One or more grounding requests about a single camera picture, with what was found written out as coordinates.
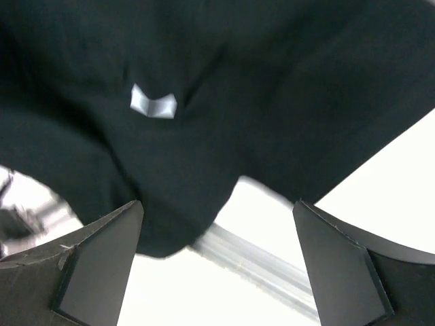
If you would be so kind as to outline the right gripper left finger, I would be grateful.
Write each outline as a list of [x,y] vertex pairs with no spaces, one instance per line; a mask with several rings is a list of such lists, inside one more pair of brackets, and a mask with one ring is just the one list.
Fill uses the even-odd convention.
[[1,260],[3,326],[116,325],[140,235],[132,201],[72,233]]

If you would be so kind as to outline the black t shirt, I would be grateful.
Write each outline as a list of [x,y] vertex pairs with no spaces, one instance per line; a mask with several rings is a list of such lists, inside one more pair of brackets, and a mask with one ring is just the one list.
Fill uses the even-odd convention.
[[434,108],[429,1],[2,1],[1,164],[138,252],[213,223],[239,177],[317,202]]

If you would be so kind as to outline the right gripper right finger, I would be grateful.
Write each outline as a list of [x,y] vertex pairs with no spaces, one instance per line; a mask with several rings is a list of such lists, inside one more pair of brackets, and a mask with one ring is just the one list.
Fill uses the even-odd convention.
[[322,325],[434,326],[434,254],[303,201],[293,216]]

